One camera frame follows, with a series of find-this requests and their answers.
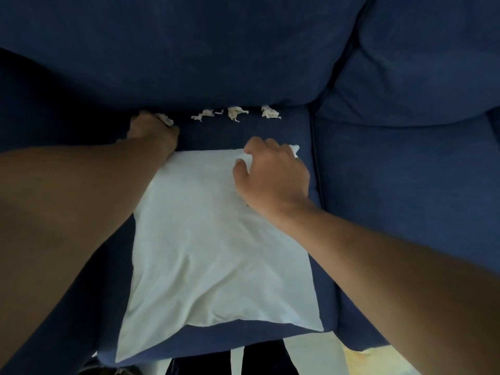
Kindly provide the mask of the person's left hand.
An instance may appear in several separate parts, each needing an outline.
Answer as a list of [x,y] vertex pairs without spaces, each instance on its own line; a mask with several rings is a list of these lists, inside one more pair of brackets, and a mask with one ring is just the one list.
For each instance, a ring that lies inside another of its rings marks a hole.
[[130,119],[126,139],[142,139],[159,147],[166,161],[178,146],[180,129],[161,113],[142,110]]

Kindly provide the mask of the person's right hand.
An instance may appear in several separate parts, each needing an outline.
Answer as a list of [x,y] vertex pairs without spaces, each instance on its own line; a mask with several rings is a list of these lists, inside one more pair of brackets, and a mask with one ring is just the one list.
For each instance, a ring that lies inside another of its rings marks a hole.
[[287,214],[310,205],[309,171],[290,145],[253,137],[244,152],[252,157],[252,191],[238,194],[247,206],[279,227]]

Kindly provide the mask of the white pillow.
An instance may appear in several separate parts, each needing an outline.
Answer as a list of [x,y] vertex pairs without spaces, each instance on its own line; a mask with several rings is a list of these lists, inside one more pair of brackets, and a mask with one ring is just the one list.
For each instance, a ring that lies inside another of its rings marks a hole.
[[243,149],[181,151],[134,211],[133,276],[117,341],[123,361],[185,326],[266,321],[323,331],[309,255],[247,206]]

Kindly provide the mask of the person's left forearm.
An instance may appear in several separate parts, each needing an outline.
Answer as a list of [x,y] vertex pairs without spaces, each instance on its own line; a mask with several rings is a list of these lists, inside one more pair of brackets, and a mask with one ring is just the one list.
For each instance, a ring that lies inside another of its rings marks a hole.
[[131,216],[173,150],[148,136],[0,154],[0,368]]

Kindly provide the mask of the person's right forearm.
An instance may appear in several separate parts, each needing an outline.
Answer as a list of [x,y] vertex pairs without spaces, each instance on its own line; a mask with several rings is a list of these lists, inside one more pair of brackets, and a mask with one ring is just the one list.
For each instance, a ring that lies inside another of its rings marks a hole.
[[500,276],[307,200],[263,213],[421,375],[500,375]]

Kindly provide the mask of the blue sofa back cushion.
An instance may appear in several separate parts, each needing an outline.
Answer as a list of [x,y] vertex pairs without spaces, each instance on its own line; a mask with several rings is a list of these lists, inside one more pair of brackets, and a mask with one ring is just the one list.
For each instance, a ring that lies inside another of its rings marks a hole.
[[367,0],[0,0],[0,48],[117,110],[303,105]]
[[500,0],[368,0],[317,117],[434,126],[500,107]]

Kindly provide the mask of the person's dark trousers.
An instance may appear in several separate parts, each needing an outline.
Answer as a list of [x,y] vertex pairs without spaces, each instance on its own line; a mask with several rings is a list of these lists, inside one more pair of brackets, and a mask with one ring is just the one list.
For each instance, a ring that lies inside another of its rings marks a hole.
[[283,340],[243,348],[241,372],[232,370],[230,351],[172,359],[165,375],[299,375]]

